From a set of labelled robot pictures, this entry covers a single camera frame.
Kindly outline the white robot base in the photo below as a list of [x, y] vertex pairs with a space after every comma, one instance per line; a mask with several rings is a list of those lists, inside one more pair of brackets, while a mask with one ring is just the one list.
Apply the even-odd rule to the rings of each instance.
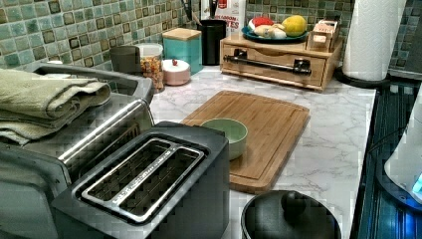
[[391, 84], [382, 90], [379, 106], [385, 153], [377, 180], [398, 204], [421, 213], [421, 93], [415, 86]]

